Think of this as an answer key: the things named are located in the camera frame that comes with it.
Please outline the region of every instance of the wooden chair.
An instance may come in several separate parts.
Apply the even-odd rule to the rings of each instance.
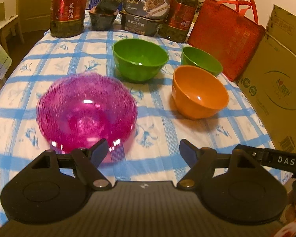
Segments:
[[[4,16],[2,17],[2,12],[0,6],[0,41],[4,50],[9,54],[6,37],[11,34],[13,36],[15,33],[15,26],[17,27],[18,34],[21,40],[21,43],[24,43],[23,34],[21,31],[19,16],[16,13],[16,0],[0,0],[0,4],[4,4]]]

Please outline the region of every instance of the table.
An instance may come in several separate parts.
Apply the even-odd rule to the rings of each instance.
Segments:
[[[273,148],[248,100],[222,74],[218,79],[230,96],[227,108],[198,121],[185,119],[177,112],[171,99],[172,74],[180,65],[181,48],[188,44],[122,31],[119,18],[113,30],[90,31],[86,12],[84,33],[57,39],[48,31],[7,80],[0,92],[0,192],[30,161],[51,148],[36,123],[36,104],[41,95],[57,79],[80,72],[97,72],[122,80],[115,71],[112,45],[125,38],[140,38],[162,46],[169,61],[147,84],[124,82],[137,101],[138,119],[132,148],[128,152],[123,147],[114,150],[99,167],[112,183],[172,180],[176,184],[189,170],[179,154],[179,141],[183,138],[220,153],[231,153],[239,143]],[[283,184],[290,177],[287,172],[266,169]],[[226,171],[216,170],[215,174]],[[72,175],[69,170],[63,172]],[[0,226],[6,220],[0,205]]]

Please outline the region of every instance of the wooden floor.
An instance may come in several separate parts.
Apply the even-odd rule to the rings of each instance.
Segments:
[[[33,46],[44,36],[46,30],[39,30],[34,32],[23,33],[24,44],[18,36],[11,37],[7,42],[9,55],[12,59],[12,65],[6,73],[6,79],[13,73],[16,67],[20,64],[27,53],[33,48]]]

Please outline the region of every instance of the human hand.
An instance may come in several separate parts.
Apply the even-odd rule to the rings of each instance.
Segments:
[[[288,204],[290,204],[289,208],[285,212],[285,219],[287,223],[291,223],[296,219],[296,205],[293,204],[293,191],[288,194]]]

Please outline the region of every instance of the black device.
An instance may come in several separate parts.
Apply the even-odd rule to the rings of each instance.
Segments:
[[[191,169],[176,187],[171,181],[112,187],[97,169],[108,150],[102,139],[71,154],[41,153],[2,190],[8,222],[0,237],[270,237],[283,227],[286,190],[262,166],[296,178],[296,154],[245,145],[217,154],[183,139],[180,154]],[[228,171],[213,177],[216,168]],[[296,181],[293,188],[296,194]]]

